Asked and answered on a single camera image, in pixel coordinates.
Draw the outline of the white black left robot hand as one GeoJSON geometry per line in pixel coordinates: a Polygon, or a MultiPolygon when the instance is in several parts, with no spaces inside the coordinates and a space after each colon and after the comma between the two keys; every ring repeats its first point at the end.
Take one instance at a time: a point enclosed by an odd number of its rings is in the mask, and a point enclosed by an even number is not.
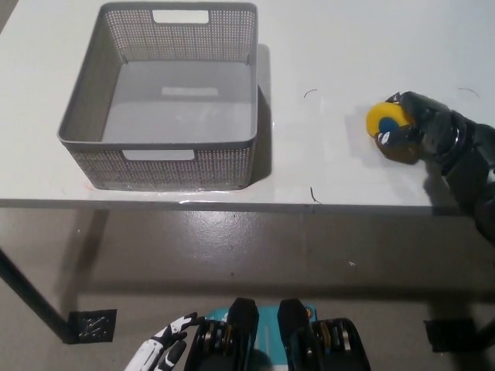
{"type": "Polygon", "coordinates": [[[179,317],[144,341],[131,358],[128,370],[173,370],[186,349],[186,330],[200,325],[204,317],[196,312],[179,317]]]}

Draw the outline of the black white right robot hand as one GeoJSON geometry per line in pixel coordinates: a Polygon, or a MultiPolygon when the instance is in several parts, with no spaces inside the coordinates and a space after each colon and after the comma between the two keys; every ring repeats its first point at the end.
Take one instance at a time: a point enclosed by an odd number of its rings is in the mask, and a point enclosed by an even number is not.
{"type": "Polygon", "coordinates": [[[454,150],[459,136],[453,110],[413,91],[397,92],[373,106],[366,126],[377,147],[387,155],[421,148],[443,160],[454,150]]]}

